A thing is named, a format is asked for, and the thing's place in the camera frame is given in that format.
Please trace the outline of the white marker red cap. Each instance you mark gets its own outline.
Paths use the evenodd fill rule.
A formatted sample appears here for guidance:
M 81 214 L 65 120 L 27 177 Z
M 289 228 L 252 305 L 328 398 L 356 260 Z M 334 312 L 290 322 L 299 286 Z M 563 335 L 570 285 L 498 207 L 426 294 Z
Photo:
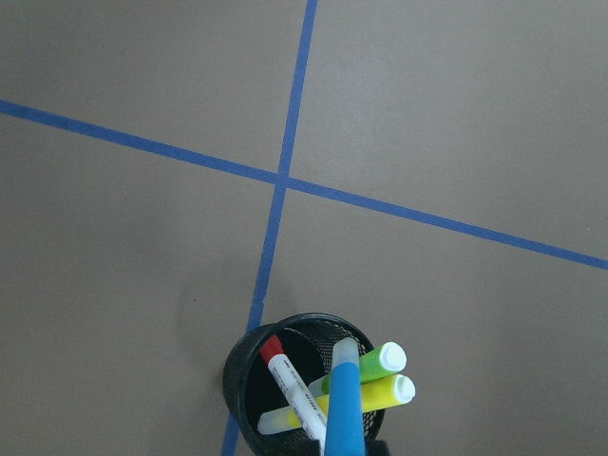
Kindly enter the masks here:
M 280 339 L 276 335 L 269 337 L 262 344 L 259 355 L 307 436 L 323 447 L 327 432 L 326 414 L 285 353 Z

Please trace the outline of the blue highlighter pen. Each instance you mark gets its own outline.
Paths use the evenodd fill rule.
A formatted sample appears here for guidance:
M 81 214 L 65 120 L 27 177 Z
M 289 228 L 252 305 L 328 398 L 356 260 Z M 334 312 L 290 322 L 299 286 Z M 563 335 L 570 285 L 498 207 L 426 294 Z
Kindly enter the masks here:
M 332 371 L 325 455 L 365 455 L 358 344 L 338 341 L 332 350 Z

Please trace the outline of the green highlighter pen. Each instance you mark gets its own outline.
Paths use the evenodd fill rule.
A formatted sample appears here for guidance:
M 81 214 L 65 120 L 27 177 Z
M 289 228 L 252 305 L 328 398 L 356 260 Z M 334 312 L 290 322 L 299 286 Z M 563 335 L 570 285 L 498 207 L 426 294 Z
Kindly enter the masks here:
M 408 361 L 405 350 L 395 342 L 357 356 L 354 342 L 336 343 L 331 370 L 308 386 L 315 397 L 342 390 L 355 392 L 362 386 L 400 373 Z

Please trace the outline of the black mesh pen cup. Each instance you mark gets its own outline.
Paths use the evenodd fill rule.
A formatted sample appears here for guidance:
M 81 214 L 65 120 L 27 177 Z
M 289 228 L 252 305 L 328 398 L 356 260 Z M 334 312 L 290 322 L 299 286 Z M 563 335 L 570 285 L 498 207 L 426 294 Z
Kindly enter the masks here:
M 255 455 L 315 455 L 318 451 L 302 429 L 262 435 L 257 422 L 262 413 L 287 401 L 259 355 L 266 339 L 277 336 L 305 384 L 329 373 L 333 345 L 344 337 L 357 341 L 361 354 L 373 344 L 347 320 L 326 313 L 301 313 L 245 334 L 229 353 L 223 369 L 223 395 L 246 444 Z

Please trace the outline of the yellow highlighter pen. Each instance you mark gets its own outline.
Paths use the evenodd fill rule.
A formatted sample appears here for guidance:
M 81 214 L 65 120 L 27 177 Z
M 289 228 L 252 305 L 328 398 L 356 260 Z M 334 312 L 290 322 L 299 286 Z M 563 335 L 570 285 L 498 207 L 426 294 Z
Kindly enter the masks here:
M 362 410 L 369 413 L 407 404 L 416 395 L 412 380 L 403 374 L 375 380 L 361 386 Z M 263 412 L 257 422 L 257 431 L 262 435 L 273 435 L 302 427 L 290 407 Z

